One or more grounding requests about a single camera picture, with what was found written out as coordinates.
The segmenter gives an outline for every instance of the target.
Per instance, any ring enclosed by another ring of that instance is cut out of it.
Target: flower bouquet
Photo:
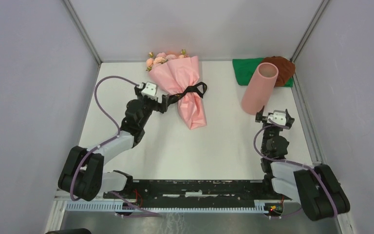
[[[149,53],[146,62],[151,79],[164,91],[177,98],[178,113],[189,129],[207,125],[204,114],[203,94],[206,84],[200,78],[199,59],[189,57],[185,50],[177,53],[159,53],[154,58]]]

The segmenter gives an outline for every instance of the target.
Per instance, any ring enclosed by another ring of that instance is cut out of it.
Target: pink cylinder
[[[269,62],[257,66],[242,99],[243,110],[255,115],[269,101],[279,70]]]

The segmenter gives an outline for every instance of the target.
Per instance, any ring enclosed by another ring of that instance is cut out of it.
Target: brown cloth
[[[284,86],[296,70],[296,66],[291,61],[280,56],[266,57],[262,62],[269,62],[277,66],[279,75],[275,87]]]

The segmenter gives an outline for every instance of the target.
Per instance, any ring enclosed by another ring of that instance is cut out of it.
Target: red wire
[[[142,205],[143,205],[143,198],[142,198],[142,196],[138,193],[138,191],[135,189],[134,190],[135,191],[135,202],[137,202],[138,201],[138,197],[140,197],[140,199],[141,199],[141,201],[140,201],[140,205],[138,206],[138,207],[141,207]]]

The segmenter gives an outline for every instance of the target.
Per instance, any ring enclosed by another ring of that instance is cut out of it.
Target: pink flower
[[[176,59],[176,58],[177,58],[177,56],[175,56],[175,55],[167,55],[167,56],[166,56],[166,59],[167,59],[168,61],[173,60],[173,59]]]
[[[160,65],[161,65],[161,63],[156,63],[156,64],[154,64],[154,65],[151,67],[151,70],[154,69],[154,68],[156,68],[156,67],[158,67],[158,66],[160,66]]]
[[[167,55],[166,55],[166,53],[158,53],[157,54],[157,57],[166,57]]]
[[[166,58],[165,57],[156,57],[155,59],[154,59],[154,62],[153,62],[153,64],[157,64],[157,63],[165,63],[166,62]]]
[[[154,60],[152,58],[149,58],[146,62],[147,67],[151,67],[154,63]]]

